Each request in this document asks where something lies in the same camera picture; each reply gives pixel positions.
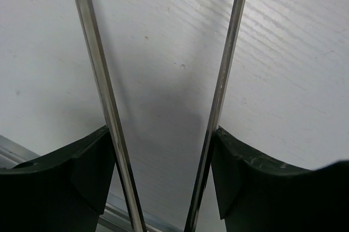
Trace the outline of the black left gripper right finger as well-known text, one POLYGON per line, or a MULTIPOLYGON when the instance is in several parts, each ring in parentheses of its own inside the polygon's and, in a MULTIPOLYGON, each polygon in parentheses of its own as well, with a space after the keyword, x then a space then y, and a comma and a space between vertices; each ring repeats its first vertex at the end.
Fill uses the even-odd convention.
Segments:
POLYGON ((348 231, 348 161, 300 168, 223 128, 213 142, 215 192, 227 231, 348 231))

